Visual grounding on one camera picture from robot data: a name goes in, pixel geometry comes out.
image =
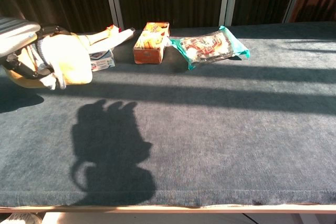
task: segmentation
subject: gray cushion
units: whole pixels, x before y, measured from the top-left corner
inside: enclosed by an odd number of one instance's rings
[[[40,25],[25,19],[0,17],[0,57],[34,41]]]
[[[0,206],[336,204],[336,23],[230,30],[249,60],[135,65],[135,38],[88,85],[2,72]]]

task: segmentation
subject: orange box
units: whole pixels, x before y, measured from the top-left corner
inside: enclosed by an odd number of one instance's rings
[[[133,48],[135,63],[160,64],[168,37],[168,22],[148,22]]]

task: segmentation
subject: small white box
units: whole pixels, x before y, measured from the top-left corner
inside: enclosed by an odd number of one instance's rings
[[[114,63],[114,57],[111,50],[90,54],[90,59],[92,72],[106,68],[112,68],[116,65]]]

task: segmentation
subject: wooden edge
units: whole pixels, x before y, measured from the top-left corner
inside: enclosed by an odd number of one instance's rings
[[[8,212],[114,212],[114,213],[147,213],[147,214],[336,214],[336,205],[276,205],[276,206],[243,206],[215,205],[200,208],[171,206],[27,206],[0,207],[0,213]]]

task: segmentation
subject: wrapped snack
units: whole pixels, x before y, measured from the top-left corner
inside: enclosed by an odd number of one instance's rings
[[[224,26],[218,31],[198,37],[170,38],[188,62],[191,70],[202,62],[214,62],[238,55],[249,58],[249,50]]]

